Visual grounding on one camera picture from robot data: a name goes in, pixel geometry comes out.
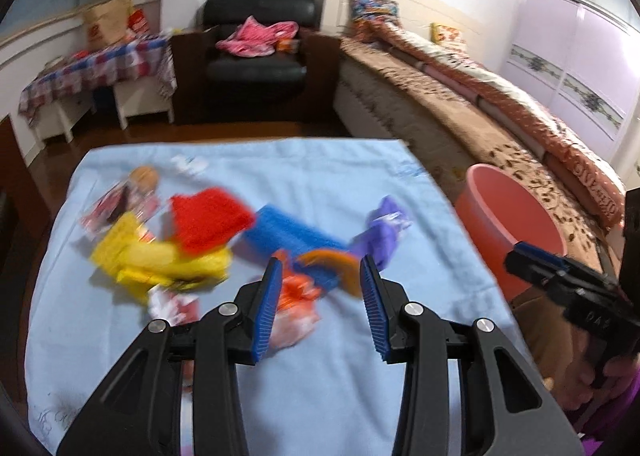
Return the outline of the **right hand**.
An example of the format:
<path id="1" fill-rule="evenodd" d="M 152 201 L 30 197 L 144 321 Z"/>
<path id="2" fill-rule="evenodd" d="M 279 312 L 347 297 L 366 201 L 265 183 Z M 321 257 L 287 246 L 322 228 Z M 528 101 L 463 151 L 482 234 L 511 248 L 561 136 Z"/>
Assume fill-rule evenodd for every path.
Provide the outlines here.
<path id="1" fill-rule="evenodd" d="M 603 369 L 611 387 L 597 389 L 596 372 L 586 358 L 587 335 L 579 334 L 564 348 L 544 349 L 539 369 L 555 401 L 565 413 L 575 412 L 594 398 L 604 403 L 623 395 L 639 372 L 638 358 L 613 358 Z"/>

